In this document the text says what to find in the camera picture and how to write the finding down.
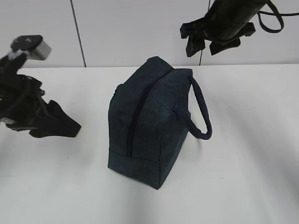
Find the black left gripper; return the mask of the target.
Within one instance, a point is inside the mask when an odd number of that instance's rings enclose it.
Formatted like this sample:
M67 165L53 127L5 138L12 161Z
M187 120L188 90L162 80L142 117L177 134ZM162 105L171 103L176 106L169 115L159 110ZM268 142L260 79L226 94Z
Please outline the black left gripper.
M13 131L29 131L34 138L75 138L81 125L56 101L45 105L39 80L17 73L27 59L25 52L11 52L0 60L0 121Z

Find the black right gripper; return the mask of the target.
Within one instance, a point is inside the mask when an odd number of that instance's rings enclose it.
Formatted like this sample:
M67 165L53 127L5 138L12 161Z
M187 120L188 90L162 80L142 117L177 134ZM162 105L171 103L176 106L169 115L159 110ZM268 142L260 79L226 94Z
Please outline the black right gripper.
M205 48L205 40L211 42L209 48L211 55L224 50L240 46L240 38L250 37L256 29L252 22L236 24L233 22L213 22L201 18L184 23L180 28L181 38L188 39L186 46L187 57L192 57Z

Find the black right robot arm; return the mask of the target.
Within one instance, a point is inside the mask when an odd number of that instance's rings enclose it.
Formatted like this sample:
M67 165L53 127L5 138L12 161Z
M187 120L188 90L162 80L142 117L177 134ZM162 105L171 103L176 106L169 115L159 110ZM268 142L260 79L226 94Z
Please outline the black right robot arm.
M186 55L192 57L203 50L206 47L205 40L211 42L211 55L239 47L242 36L255 33L250 20L267 3L267 0L214 1L204 17L182 24L181 38L188 38Z

